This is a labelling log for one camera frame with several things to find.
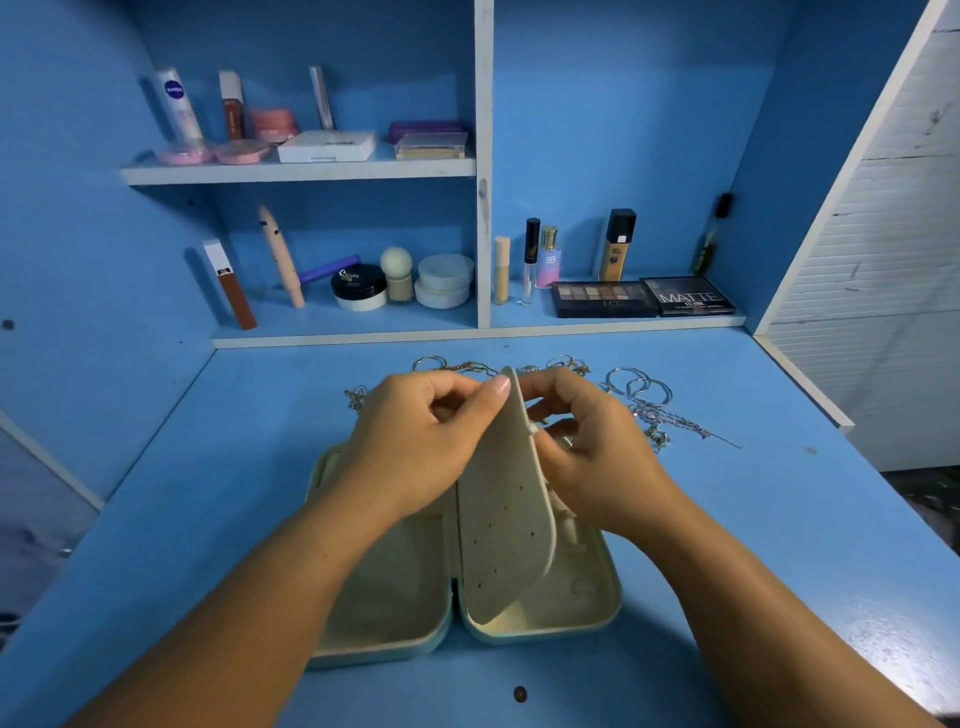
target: gold bottle cap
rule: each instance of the gold bottle cap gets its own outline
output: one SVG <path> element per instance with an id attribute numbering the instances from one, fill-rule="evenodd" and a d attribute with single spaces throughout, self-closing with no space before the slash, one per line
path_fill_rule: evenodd
<path id="1" fill-rule="evenodd" d="M 557 247 L 557 226 L 544 225 L 543 226 L 543 249 L 546 251 L 552 251 L 556 247 Z"/>

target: concealer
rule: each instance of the concealer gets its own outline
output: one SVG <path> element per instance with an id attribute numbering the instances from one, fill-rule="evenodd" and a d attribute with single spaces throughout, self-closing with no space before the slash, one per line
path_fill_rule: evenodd
<path id="1" fill-rule="evenodd" d="M 623 276 L 623 264 L 627 259 L 627 250 L 634 238 L 636 213 L 631 209 L 618 208 L 610 212 L 607 223 L 607 239 L 603 248 L 603 260 L 600 261 L 600 280 L 620 280 Z"/>
<path id="2" fill-rule="evenodd" d="M 510 238 L 497 235 L 493 244 L 493 302 L 503 305 L 510 299 Z"/>
<path id="3" fill-rule="evenodd" d="M 303 308 L 306 301 L 303 300 L 300 278 L 297 276 L 293 258 L 290 257 L 290 251 L 287 250 L 287 241 L 283 239 L 283 233 L 280 232 L 280 228 L 267 206 L 260 203 L 258 210 L 260 227 L 263 228 L 267 245 L 270 246 L 270 254 L 273 256 L 276 268 L 280 272 L 280 281 L 283 283 L 283 287 L 287 289 L 287 293 L 290 294 L 290 302 L 294 305 L 294 308 Z"/>

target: necklace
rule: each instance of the necklace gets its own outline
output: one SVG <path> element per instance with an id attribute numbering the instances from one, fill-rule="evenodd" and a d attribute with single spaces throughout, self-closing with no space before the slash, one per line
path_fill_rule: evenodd
<path id="1" fill-rule="evenodd" d="M 425 364 L 431 362 L 436 366 L 424 366 Z M 528 364 L 527 366 L 518 367 L 516 372 L 519 375 L 524 375 L 530 372 L 535 372 L 538 368 L 539 367 L 537 367 L 535 364 Z M 426 372 L 436 369 L 446 369 L 450 372 L 474 373 L 486 376 L 496 376 L 499 374 L 499 372 L 493 367 L 487 366 L 479 361 L 473 361 L 471 359 L 463 362 L 462 364 L 450 364 L 442 356 L 434 353 L 428 354 L 427 356 L 422 356 L 414 362 L 413 366 L 414 372 Z M 553 357 L 546 363 L 544 369 L 569 369 L 578 376 L 587 376 L 590 374 L 590 367 L 587 366 L 587 362 L 585 362 L 583 359 L 575 359 L 569 354 L 561 354 L 560 356 Z M 614 382 L 616 376 L 621 372 L 631 376 L 622 389 Z M 663 391 L 663 401 L 654 402 L 642 399 L 639 396 L 640 394 L 647 392 L 652 386 L 655 385 Z M 718 435 L 716 432 L 712 432 L 701 425 L 697 425 L 695 422 L 686 417 L 665 409 L 666 405 L 673 401 L 673 390 L 670 389 L 665 382 L 652 378 L 640 369 L 635 367 L 616 367 L 615 369 L 611 369 L 609 372 L 607 372 L 607 376 L 602 382 L 598 382 L 597 386 L 603 391 L 607 392 L 609 395 L 619 398 L 624 404 L 627 405 L 634 417 L 637 419 L 637 423 L 643 429 L 643 434 L 650 442 L 650 446 L 654 449 L 654 452 L 660 452 L 663 448 L 670 444 L 670 435 L 660 429 L 663 425 L 672 425 L 674 427 L 679 427 L 680 429 L 687 429 L 691 432 L 696 432 L 703 440 L 706 440 L 708 437 L 715 437 L 717 440 L 725 442 L 728 445 L 732 445 L 737 449 L 743 449 L 742 445 L 738 445 L 733 440 L 728 440 L 726 437 Z M 344 390 L 344 394 L 347 395 L 347 398 L 349 399 L 348 407 L 359 414 L 363 409 L 363 405 L 367 401 L 367 397 L 370 395 L 370 390 L 361 385 L 359 387 L 354 387 L 353 389 Z"/>

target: compact powder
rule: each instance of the compact powder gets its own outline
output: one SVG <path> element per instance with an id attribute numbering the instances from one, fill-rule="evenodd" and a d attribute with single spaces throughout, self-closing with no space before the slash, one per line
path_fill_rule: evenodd
<path id="1" fill-rule="evenodd" d="M 270 145 L 256 139 L 239 139 L 214 148 L 221 164 L 257 164 L 270 152 Z"/>
<path id="2" fill-rule="evenodd" d="M 205 141 L 178 141 L 154 151 L 156 158 L 164 164 L 186 166 L 203 164 L 213 160 L 213 150 Z"/>
<path id="3" fill-rule="evenodd" d="M 387 302 L 387 277 L 378 265 L 357 263 L 330 279 L 333 295 L 347 311 L 372 311 Z"/>

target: concealer stick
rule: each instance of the concealer stick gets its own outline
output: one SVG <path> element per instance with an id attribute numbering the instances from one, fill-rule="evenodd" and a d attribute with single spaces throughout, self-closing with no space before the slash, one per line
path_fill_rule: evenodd
<path id="1" fill-rule="evenodd" d="M 267 237 L 267 245 L 270 246 L 270 253 L 274 257 L 274 263 L 276 263 L 276 268 L 280 272 L 283 287 L 290 294 L 290 301 L 294 308 L 303 308 L 306 302 L 303 300 L 303 292 L 300 290 L 300 278 L 297 276 L 293 258 L 290 257 L 290 251 L 287 250 L 287 241 L 283 239 L 283 233 L 280 232 L 280 227 L 274 216 L 270 214 L 267 206 L 260 203 L 258 211 L 260 213 L 260 227 L 263 228 L 263 234 Z"/>

